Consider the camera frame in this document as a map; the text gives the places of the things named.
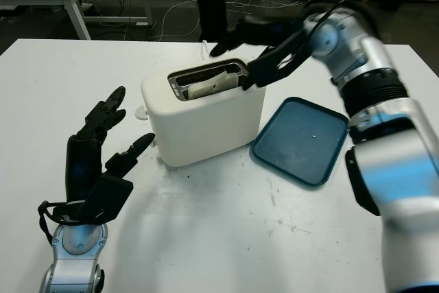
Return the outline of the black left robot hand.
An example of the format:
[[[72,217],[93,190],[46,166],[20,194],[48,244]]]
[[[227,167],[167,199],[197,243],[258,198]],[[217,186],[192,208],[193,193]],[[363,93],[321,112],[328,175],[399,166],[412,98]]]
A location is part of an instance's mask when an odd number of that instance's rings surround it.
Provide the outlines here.
[[[102,163],[102,146],[108,131],[120,123],[126,111],[120,109],[126,95],[124,86],[99,101],[84,119],[83,127],[67,142],[65,187],[67,201],[83,200],[98,179],[104,175],[122,179],[138,163],[139,156],[150,146],[155,134],[147,133],[122,153],[114,154]]]

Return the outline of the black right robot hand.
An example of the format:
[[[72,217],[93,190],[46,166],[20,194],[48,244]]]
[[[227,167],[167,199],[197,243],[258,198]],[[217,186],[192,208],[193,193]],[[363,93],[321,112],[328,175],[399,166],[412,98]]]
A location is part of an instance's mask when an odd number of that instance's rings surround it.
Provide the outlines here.
[[[298,17],[248,15],[219,38],[209,55],[218,57],[243,44],[278,47],[289,38],[301,45],[306,36],[303,21]]]

